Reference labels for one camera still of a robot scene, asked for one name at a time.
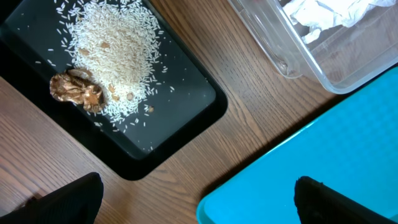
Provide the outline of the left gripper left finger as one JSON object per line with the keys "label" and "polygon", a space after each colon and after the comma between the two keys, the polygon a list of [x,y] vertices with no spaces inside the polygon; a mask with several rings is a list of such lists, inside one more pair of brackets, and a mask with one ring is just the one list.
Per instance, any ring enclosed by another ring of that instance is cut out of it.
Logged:
{"label": "left gripper left finger", "polygon": [[104,194],[99,173],[83,177],[43,196],[32,197],[1,217],[7,223],[90,223],[95,222]]}

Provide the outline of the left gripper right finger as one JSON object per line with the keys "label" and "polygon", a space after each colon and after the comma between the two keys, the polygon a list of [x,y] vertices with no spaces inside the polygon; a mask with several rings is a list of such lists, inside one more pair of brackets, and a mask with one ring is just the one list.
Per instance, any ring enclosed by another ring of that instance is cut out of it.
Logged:
{"label": "left gripper right finger", "polygon": [[397,224],[308,176],[294,187],[301,224]]}

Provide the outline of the brown walnut food scrap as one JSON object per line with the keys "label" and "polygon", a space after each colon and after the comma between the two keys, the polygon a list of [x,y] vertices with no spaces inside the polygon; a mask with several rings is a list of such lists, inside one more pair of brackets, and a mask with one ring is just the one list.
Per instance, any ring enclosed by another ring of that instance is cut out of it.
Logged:
{"label": "brown walnut food scrap", "polygon": [[74,68],[57,73],[50,79],[50,94],[60,102],[83,105],[87,112],[98,113],[106,106],[102,88],[93,83],[92,73],[84,68]]}

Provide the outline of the pile of white rice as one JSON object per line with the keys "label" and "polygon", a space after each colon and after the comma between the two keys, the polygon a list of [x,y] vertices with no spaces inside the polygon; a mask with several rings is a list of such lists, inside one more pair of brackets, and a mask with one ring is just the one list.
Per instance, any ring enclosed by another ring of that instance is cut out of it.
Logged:
{"label": "pile of white rice", "polygon": [[140,103],[157,93],[155,64],[159,62],[158,19],[142,1],[63,1],[60,15],[61,47],[71,57],[66,70],[84,68],[104,93],[113,132],[125,133],[139,119]]}

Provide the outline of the white napkin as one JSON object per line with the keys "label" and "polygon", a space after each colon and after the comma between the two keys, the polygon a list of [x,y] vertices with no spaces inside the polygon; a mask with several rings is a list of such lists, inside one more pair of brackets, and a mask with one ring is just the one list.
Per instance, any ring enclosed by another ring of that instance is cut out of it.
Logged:
{"label": "white napkin", "polygon": [[283,10],[293,25],[309,28],[302,37],[305,44],[317,40],[322,31],[352,27],[375,7],[391,7],[396,0],[291,0]]}

